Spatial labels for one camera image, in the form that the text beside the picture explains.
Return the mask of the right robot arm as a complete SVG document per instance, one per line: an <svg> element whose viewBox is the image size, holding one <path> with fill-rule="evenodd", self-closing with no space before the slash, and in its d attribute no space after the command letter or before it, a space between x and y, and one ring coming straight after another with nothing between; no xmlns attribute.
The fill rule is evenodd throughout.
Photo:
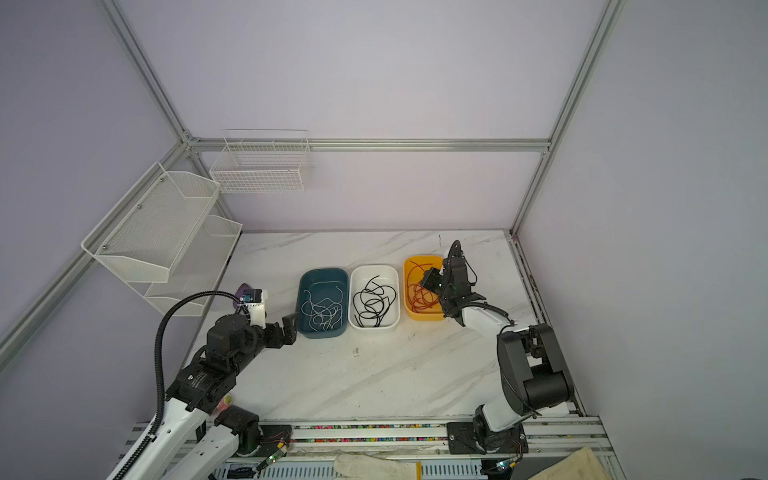
<svg viewBox="0 0 768 480"><path fill-rule="evenodd" d="M492 341L502 393L480 405L470 422L447 424L449 452L500 456L485 459L480 473L509 479L528 452L522 423L547 408L574 399L575 387L552 327L519 326L509 314L473 290L477 281L461 242L452 243L440 268L424 274L420 286L435 294L443 316Z"/></svg>

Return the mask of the teal plastic bin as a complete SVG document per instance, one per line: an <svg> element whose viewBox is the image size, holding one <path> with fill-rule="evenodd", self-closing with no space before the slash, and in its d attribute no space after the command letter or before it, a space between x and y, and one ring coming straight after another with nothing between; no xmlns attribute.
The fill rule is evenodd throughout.
<svg viewBox="0 0 768 480"><path fill-rule="evenodd" d="M310 339L335 338L348 323L349 275L340 268L304 273L299 281L297 330Z"/></svg>

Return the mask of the yellow plastic bin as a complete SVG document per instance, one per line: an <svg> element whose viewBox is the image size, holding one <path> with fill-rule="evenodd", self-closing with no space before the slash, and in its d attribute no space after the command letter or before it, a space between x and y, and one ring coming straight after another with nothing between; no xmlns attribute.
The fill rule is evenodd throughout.
<svg viewBox="0 0 768 480"><path fill-rule="evenodd" d="M434 267L441 269L443 259L436 255L416 255L403 264L403 303L408 316L416 321L444 319L438 297L420 287L424 273Z"/></svg>

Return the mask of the white mesh two-tier shelf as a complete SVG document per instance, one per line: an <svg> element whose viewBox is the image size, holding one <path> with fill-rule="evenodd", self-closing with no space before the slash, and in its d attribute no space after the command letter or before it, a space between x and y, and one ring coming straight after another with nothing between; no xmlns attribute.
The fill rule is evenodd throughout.
<svg viewBox="0 0 768 480"><path fill-rule="evenodd" d="M156 163L81 242L82 250L164 314L218 287L242 225L216 213L220 185Z"/></svg>

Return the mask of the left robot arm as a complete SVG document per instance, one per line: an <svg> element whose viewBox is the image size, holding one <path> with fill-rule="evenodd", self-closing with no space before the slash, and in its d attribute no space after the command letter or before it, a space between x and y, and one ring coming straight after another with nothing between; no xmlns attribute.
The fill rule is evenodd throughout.
<svg viewBox="0 0 768 480"><path fill-rule="evenodd" d="M170 319L192 301L220 294L208 290L189 295L161 319L154 343L156 411L110 478L204 479L234 455L264 454L255 468L261 474L287 454L291 427L265 434L257 414L237 406L217 408L235 387L237 376L263 350L295 343L297 314L279 323L253 321L244 298L226 293L235 304L234 313L220 317L191 362L171 384L165 382L162 348Z"/></svg>

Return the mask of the white plastic bin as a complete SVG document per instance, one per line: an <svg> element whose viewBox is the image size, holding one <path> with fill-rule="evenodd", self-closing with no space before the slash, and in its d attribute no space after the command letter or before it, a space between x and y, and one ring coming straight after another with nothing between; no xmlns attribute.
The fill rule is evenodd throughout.
<svg viewBox="0 0 768 480"><path fill-rule="evenodd" d="M401 317L399 274L389 265L362 265L350 275L348 322L371 333L394 331Z"/></svg>

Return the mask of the purple pink spatula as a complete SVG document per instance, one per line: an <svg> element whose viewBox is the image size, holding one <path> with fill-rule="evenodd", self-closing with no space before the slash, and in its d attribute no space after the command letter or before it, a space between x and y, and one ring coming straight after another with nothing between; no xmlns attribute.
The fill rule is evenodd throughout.
<svg viewBox="0 0 768 480"><path fill-rule="evenodd" d="M250 296L252 293L253 288L247 284L243 283L236 291L235 296L242 299L243 297Z"/></svg>

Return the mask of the beige cloth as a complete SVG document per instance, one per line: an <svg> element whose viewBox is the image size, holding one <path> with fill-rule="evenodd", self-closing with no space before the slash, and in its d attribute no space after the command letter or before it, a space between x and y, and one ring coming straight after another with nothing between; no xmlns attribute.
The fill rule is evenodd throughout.
<svg viewBox="0 0 768 480"><path fill-rule="evenodd" d="M583 447L562 461L542 470L540 480L610 480L602 464L589 447Z"/></svg>

